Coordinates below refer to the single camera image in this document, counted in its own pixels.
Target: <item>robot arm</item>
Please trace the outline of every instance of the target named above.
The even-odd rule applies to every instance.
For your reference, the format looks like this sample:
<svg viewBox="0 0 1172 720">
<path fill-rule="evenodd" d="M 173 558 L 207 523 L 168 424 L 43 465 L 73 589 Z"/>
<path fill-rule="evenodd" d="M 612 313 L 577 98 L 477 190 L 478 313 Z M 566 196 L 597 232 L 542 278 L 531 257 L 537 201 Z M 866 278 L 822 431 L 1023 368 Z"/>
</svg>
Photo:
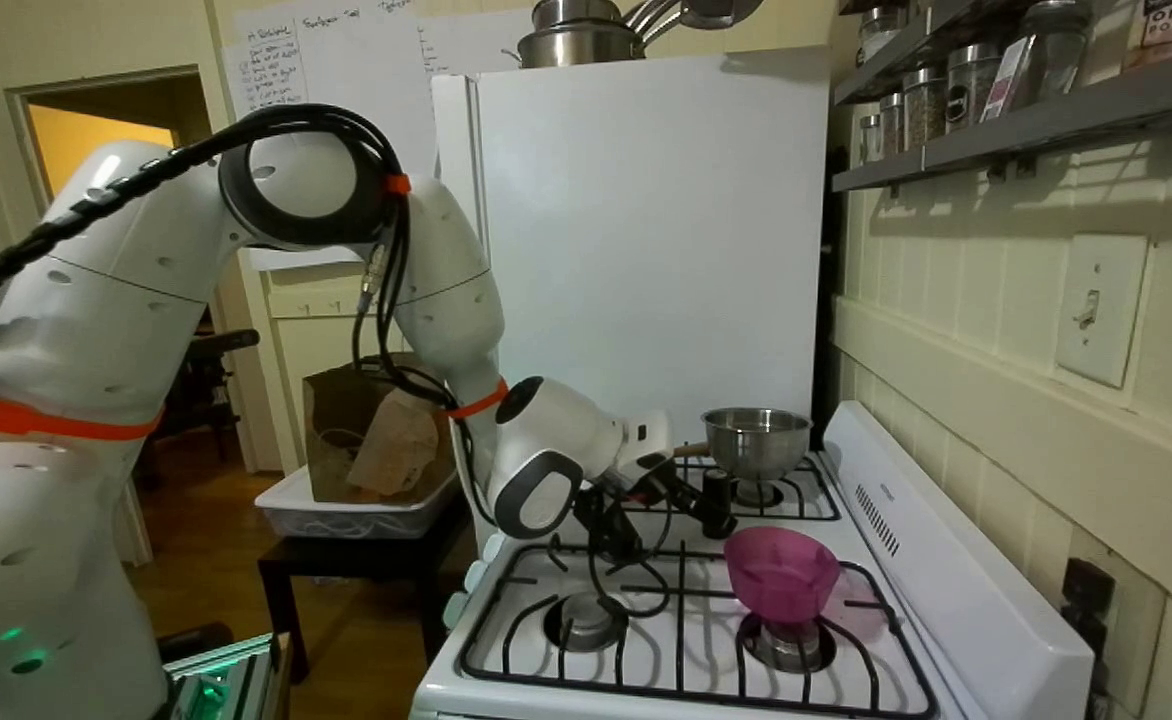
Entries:
<svg viewBox="0 0 1172 720">
<path fill-rule="evenodd" d="M 384 262 L 366 305 L 380 347 L 395 322 L 434 382 L 392 368 L 388 354 L 380 364 L 467 418 L 465 492 L 507 538 L 552 533 L 583 483 L 622 492 L 661 476 L 664 424 L 606 419 L 542 382 L 504 397 L 488 362 L 504 317 L 478 246 L 444 190 L 407 194 L 366 119 L 302 106 L 174 155 L 107 149 L 0 257 L 0 715 L 151 715 L 163 701 L 107 517 L 234 247 L 233 218 L 275 247 L 346 246 Z M 678 507 L 729 528 L 695 495 L 678 492 Z"/>
<path fill-rule="evenodd" d="M 678 514 L 701 521 L 703 538 L 734 528 L 725 504 L 712 504 L 670 473 L 670 437 L 661 413 L 621 424 L 588 397 L 531 377 L 504 397 L 497 424 L 492 517 L 507 538 L 546 538 L 577 501 L 588 533 L 626 538 L 617 528 L 622 521 L 606 514 L 602 495 L 626 495 L 636 483 L 657 483 Z"/>
</svg>

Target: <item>pink cup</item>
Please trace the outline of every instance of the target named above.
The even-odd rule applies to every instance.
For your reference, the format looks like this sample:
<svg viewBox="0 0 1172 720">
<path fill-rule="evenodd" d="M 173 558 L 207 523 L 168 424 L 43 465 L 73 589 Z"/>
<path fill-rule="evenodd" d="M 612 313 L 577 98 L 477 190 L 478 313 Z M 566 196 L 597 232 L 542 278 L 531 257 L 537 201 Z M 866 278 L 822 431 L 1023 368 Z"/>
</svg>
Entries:
<svg viewBox="0 0 1172 720">
<path fill-rule="evenodd" d="M 767 627 L 813 625 L 839 576 L 834 558 L 804 533 L 740 528 L 729 541 L 731 592 Z"/>
</svg>

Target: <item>black cable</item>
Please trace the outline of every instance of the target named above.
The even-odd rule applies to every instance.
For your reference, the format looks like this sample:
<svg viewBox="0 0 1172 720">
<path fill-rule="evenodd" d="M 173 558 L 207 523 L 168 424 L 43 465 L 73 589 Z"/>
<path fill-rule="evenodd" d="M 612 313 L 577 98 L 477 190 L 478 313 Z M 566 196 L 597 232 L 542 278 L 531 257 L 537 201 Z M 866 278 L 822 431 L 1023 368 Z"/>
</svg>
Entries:
<svg viewBox="0 0 1172 720">
<path fill-rule="evenodd" d="M 459 455 L 465 462 L 459 483 L 467 488 L 477 517 L 488 521 L 492 528 L 501 528 L 497 517 L 492 517 L 492 507 L 488 507 L 488 501 L 477 488 L 477 462 L 470 462 L 477 455 L 477 442 L 470 442 L 470 427 L 465 419 L 456 419 L 456 427 L 459 427 L 459 449 L 465 449 L 465 455 Z"/>
<path fill-rule="evenodd" d="M 136 196 L 147 196 L 163 181 L 174 181 L 187 169 L 195 169 L 227 149 L 240 149 L 240 146 L 265 141 L 265 135 L 282 135 L 282 134 L 334 134 L 344 141 L 370 149 L 380 155 L 380 166 L 392 175 L 401 175 L 395 151 L 388 149 L 384 134 L 377 123 L 366 123 L 362 118 L 344 113 L 344 107 L 322 107 L 322 106 L 265 107 L 265 113 L 251 113 L 240 123 L 207 135 L 205 146 L 173 151 L 173 155 L 138 169 L 136 175 L 117 181 L 107 194 L 92 194 L 92 196 L 76 201 L 65 218 L 41 220 L 18 246 L 0 252 L 0 287 L 17 271 L 25 271 L 32 262 L 46 257 L 61 241 L 79 235 L 83 230 L 118 213 Z"/>
<path fill-rule="evenodd" d="M 621 599 L 600 586 L 597 558 L 600 558 L 600 550 L 588 546 L 588 550 L 583 550 L 588 586 L 592 586 L 597 598 L 621 604 Z M 670 599 L 670 589 L 667 589 L 667 581 L 664 581 L 648 559 L 636 559 L 636 568 L 650 573 L 650 581 L 657 581 L 657 589 L 661 589 L 661 604 L 657 604 L 657 608 L 626 608 L 626 604 L 621 604 L 621 608 L 622 608 L 626 618 L 636 618 L 636 621 L 643 621 L 643 618 L 661 618 L 661 611 L 667 608 L 667 599 Z"/>
<path fill-rule="evenodd" d="M 413 246 L 413 218 L 407 218 L 407 201 L 395 201 L 395 230 L 388 241 L 388 262 L 384 262 L 384 280 L 380 280 L 380 297 L 377 297 L 377 344 L 380 344 L 380 364 L 388 373 L 388 382 L 413 397 L 422 397 L 438 410 L 459 410 L 459 399 L 429 373 L 421 368 L 401 368 L 388 354 L 388 332 L 392 332 L 392 317 L 395 317 L 395 300 L 401 300 L 401 284 L 407 271 L 407 246 Z"/>
</svg>

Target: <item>white stove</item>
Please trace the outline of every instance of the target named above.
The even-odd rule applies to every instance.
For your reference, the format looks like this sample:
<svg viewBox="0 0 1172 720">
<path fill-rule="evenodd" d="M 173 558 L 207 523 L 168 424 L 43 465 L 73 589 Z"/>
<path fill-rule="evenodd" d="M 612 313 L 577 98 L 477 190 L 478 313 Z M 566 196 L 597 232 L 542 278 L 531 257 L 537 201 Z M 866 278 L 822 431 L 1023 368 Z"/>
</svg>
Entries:
<svg viewBox="0 0 1172 720">
<path fill-rule="evenodd" d="M 678 476 L 715 488 L 712 465 Z M 747 618 L 695 521 L 626 521 L 648 558 L 622 568 L 566 523 L 492 541 L 413 715 L 1084 715 L 1091 652 L 859 406 L 767 504 L 734 504 L 740 528 L 796 528 L 839 559 L 798 641 Z"/>
</svg>

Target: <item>white refrigerator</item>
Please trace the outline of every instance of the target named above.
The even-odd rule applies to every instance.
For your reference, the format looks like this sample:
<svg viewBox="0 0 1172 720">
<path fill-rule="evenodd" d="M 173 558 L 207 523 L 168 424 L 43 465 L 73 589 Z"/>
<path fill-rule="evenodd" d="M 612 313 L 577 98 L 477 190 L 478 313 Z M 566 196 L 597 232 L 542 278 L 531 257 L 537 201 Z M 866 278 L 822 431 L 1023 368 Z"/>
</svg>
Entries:
<svg viewBox="0 0 1172 720">
<path fill-rule="evenodd" d="M 826 58 L 438 76 L 438 175 L 504 300 L 501 373 L 612 418 L 813 410 Z"/>
</svg>

